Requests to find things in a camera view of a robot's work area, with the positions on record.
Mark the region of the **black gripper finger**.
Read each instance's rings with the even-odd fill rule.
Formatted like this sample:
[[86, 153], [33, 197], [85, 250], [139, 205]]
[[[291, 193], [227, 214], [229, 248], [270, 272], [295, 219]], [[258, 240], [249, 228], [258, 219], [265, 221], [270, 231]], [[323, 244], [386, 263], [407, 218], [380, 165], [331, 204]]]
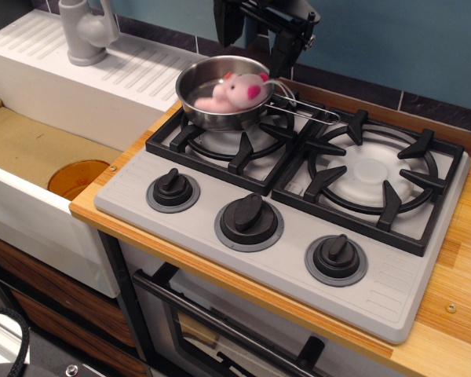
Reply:
[[302, 51], [302, 40], [291, 31], [284, 30], [275, 36], [269, 65], [270, 76], [277, 79], [295, 64]]
[[214, 0], [214, 21], [217, 39], [223, 46], [230, 46], [243, 33], [245, 15], [241, 10], [242, 1]]

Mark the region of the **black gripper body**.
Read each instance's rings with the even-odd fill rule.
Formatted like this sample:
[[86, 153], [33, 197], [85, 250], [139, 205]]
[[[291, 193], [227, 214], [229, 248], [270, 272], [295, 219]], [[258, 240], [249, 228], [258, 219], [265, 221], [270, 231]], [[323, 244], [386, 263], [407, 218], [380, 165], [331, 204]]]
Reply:
[[275, 35], [291, 31], [302, 40], [302, 49], [314, 41], [313, 29], [320, 14], [307, 1], [242, 1], [241, 10], [246, 18], [266, 27]]

